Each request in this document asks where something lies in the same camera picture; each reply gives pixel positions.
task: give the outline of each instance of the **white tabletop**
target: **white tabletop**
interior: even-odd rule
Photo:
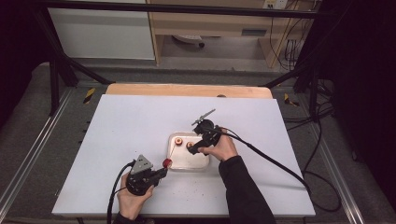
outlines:
[[[162,168],[172,133],[191,132],[199,116],[229,128],[268,156],[301,175],[276,100],[184,96],[103,95],[81,148],[52,210],[65,217],[104,217],[120,169],[139,154]],[[302,184],[237,142],[276,217],[314,216]],[[228,216],[219,162],[211,157],[203,172],[169,171],[142,215],[150,217]],[[118,212],[117,197],[113,213]]]

